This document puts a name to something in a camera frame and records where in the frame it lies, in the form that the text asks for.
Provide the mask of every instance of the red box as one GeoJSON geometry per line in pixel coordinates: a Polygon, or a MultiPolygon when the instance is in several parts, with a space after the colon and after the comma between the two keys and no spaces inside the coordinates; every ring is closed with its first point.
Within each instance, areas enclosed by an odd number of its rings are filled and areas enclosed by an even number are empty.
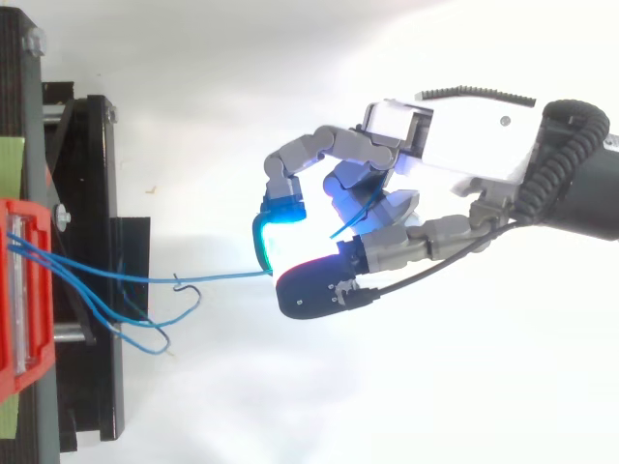
{"type": "Polygon", "coordinates": [[[19,224],[22,238],[35,247],[51,251],[49,210],[36,203],[0,199],[0,402],[39,380],[55,362],[51,271],[25,259],[20,261],[23,272],[19,279],[14,269],[9,269],[10,263],[18,260],[17,255],[7,249],[10,242],[7,232],[12,230],[14,221],[19,224]],[[10,288],[23,288],[23,285],[26,290],[19,298],[22,301],[25,297],[25,308],[19,314],[27,321],[19,325],[19,334],[16,334],[10,288]],[[19,346],[25,347],[27,362],[25,370],[20,367],[18,370],[24,371],[17,373],[15,365],[21,362],[16,361],[14,343],[20,335],[24,343],[19,346]]]}

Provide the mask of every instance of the robotic hand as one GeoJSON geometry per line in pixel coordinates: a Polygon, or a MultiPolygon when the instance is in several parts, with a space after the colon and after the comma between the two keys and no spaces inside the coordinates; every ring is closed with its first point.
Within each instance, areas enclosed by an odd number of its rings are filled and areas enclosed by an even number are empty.
{"type": "Polygon", "coordinates": [[[327,155],[341,163],[324,189],[359,235],[339,242],[339,254],[283,274],[281,311],[310,319],[368,305],[521,226],[619,240],[619,137],[608,131],[604,113],[589,103],[555,101],[540,110],[532,99],[456,87],[423,92],[412,103],[371,104],[355,130],[325,126],[284,145],[264,163],[269,181],[253,225],[262,267],[269,268],[262,226],[305,218],[296,174],[327,155]],[[411,160],[465,174],[462,193],[480,193],[469,217],[407,226],[418,193],[382,188],[411,160]],[[355,280],[422,259],[442,262],[383,289],[360,288],[355,280]]]}

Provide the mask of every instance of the blue light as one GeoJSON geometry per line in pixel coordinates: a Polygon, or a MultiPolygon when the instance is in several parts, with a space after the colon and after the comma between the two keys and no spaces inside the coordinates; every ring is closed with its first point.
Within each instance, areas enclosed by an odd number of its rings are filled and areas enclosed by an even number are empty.
{"type": "Polygon", "coordinates": [[[323,227],[308,219],[291,223],[269,223],[262,239],[274,281],[287,270],[322,256],[338,254],[338,244],[327,237],[323,227]]]}

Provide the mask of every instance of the white surface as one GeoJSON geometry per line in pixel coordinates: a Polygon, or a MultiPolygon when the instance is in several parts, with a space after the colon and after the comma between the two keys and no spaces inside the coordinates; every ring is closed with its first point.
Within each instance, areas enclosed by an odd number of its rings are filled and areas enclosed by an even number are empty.
{"type": "Polygon", "coordinates": [[[542,122],[538,106],[471,97],[424,103],[434,109],[424,163],[471,177],[522,183],[542,122]],[[510,123],[504,126],[503,118],[510,123]]]}
{"type": "MultiPolygon", "coordinates": [[[[47,79],[118,106],[120,210],[153,217],[153,276],[255,269],[264,157],[370,102],[467,84],[619,118],[612,2],[14,3],[47,32],[47,79]]],[[[126,348],[122,438],[80,436],[63,463],[616,463],[618,248],[515,232],[310,322],[280,314],[268,278],[203,286],[174,357],[126,348]]],[[[160,319],[184,303],[152,293],[160,319]]]]}

